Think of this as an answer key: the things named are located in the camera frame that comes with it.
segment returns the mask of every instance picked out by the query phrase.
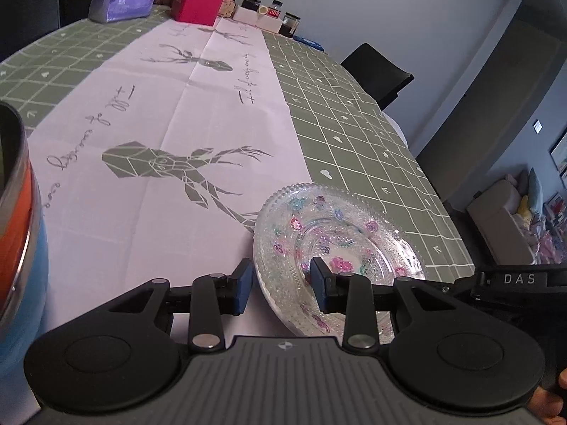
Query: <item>red box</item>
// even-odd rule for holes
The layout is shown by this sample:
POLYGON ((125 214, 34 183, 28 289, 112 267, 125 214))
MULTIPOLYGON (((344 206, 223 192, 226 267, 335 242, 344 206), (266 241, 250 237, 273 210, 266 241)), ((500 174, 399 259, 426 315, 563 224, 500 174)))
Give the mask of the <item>red box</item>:
POLYGON ((222 0, 174 0, 171 17, 178 22, 214 25, 222 0))

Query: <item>red bottle label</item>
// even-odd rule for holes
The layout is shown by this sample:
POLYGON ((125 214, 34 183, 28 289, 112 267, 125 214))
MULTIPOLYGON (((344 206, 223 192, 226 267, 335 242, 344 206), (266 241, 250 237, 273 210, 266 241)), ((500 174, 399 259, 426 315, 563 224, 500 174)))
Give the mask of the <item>red bottle label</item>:
POLYGON ((273 9, 273 8, 268 9, 268 15, 269 16, 278 18, 280 16, 280 14, 281 14, 281 12, 278 11, 277 9, 273 9))

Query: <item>plate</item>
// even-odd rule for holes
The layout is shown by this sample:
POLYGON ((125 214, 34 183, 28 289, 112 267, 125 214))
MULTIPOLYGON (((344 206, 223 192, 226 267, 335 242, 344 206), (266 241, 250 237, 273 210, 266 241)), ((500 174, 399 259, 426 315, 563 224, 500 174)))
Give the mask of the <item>plate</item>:
MULTIPOLYGON (((254 228, 254 265, 271 308, 296 335, 342 340, 344 315, 322 314, 309 284, 313 257, 333 273, 352 271, 373 284, 424 279, 420 256, 402 230, 364 200, 339 188, 302 183, 273 194, 254 228)), ((376 312, 381 341, 393 337, 388 312, 376 312)))

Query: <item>finger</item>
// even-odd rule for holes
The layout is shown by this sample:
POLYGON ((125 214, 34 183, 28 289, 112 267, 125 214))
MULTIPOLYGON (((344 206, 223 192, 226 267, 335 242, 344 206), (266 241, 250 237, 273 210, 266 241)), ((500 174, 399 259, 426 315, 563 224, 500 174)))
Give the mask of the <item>finger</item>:
POLYGON ((567 420, 563 417, 544 417, 543 422, 545 425, 566 425, 567 420))
POLYGON ((559 386, 563 389, 567 389, 567 369, 564 369, 560 374, 559 374, 559 379, 557 381, 557 383, 559 384, 559 386))
POLYGON ((553 418, 563 409, 563 399, 538 386, 528 403, 528 409, 538 417, 553 418))

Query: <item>metal screw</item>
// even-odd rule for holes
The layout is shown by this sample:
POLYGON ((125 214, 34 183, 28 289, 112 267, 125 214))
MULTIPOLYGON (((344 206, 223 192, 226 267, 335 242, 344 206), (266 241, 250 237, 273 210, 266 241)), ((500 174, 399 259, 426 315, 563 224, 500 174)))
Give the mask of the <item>metal screw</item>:
POLYGON ((374 346, 376 340, 374 337, 370 337, 366 334, 355 334, 351 335, 347 342, 351 347, 356 349, 369 349, 374 346))
POLYGON ((197 334, 193 337, 193 345, 201 347, 202 349, 211 349, 220 343, 218 336, 214 334, 197 334))

